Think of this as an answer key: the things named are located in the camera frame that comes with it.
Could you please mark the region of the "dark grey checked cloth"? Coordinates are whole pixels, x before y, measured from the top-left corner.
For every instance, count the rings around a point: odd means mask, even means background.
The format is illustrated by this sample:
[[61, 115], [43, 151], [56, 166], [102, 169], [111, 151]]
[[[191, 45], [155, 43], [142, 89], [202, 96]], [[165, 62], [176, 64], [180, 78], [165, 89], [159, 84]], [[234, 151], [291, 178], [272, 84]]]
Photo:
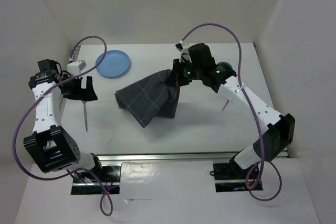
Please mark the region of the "dark grey checked cloth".
[[170, 74], [162, 70], [116, 91], [119, 108], [128, 110], [143, 128], [155, 117], [175, 118], [180, 89], [166, 84]]

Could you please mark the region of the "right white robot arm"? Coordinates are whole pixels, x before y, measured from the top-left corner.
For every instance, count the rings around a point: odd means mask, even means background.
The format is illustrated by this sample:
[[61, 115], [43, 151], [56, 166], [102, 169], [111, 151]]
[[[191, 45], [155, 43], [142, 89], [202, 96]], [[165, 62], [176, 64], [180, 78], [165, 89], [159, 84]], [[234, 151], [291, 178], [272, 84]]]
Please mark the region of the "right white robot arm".
[[242, 177], [261, 160], [272, 161], [292, 143], [294, 117], [291, 114], [282, 115], [244, 83], [240, 83], [237, 73], [229, 64], [216, 63], [209, 46], [204, 43], [189, 46], [184, 42], [175, 46], [180, 52], [180, 58], [173, 61], [173, 69], [166, 82], [168, 86], [182, 87], [193, 80], [200, 80], [259, 125], [258, 131], [262, 134], [262, 139], [230, 159], [229, 172], [233, 177]]

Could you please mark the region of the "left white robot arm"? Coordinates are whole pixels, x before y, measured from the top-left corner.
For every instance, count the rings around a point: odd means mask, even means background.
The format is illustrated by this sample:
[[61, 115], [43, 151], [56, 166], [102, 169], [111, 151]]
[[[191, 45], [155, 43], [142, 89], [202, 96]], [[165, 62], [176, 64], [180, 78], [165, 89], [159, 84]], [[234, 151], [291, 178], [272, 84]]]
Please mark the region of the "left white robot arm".
[[32, 134], [23, 140], [31, 158], [44, 173], [59, 170], [76, 170], [80, 177], [93, 182], [104, 176], [98, 157], [80, 151], [76, 141], [61, 126], [68, 100], [87, 103], [98, 99], [92, 77], [86, 77], [82, 88], [79, 74], [86, 67], [84, 61], [73, 61], [63, 70], [54, 60], [38, 62], [39, 72], [28, 82], [39, 104], [35, 108], [35, 125]]

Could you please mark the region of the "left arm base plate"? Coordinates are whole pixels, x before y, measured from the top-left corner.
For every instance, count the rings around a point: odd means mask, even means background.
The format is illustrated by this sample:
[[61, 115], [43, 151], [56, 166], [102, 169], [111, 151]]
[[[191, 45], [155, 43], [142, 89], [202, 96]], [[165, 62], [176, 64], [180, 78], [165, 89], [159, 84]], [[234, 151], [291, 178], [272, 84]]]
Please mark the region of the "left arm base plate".
[[[102, 166], [94, 172], [108, 194], [120, 193], [121, 164]], [[75, 173], [72, 179], [71, 195], [102, 195], [104, 191], [98, 181], [88, 172]]]

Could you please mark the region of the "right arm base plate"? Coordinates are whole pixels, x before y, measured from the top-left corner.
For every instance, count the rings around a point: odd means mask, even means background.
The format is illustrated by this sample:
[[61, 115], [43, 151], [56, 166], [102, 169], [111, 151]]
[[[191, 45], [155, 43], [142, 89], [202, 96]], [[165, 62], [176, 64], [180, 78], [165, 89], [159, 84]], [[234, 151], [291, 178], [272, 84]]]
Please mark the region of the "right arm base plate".
[[209, 172], [217, 193], [249, 191], [245, 184], [247, 173], [248, 170], [233, 170], [229, 163], [214, 163]]

